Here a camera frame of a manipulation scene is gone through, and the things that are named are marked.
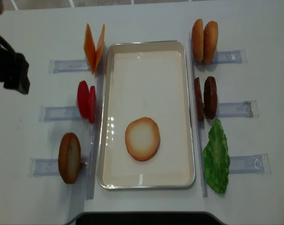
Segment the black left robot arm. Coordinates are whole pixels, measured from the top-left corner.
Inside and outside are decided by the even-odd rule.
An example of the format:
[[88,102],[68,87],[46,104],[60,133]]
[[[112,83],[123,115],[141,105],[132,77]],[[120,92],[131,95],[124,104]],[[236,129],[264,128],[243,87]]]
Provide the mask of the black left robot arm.
[[3,87],[27,95],[30,90],[28,69],[29,63],[25,56],[15,52],[0,35],[0,83],[4,83]]

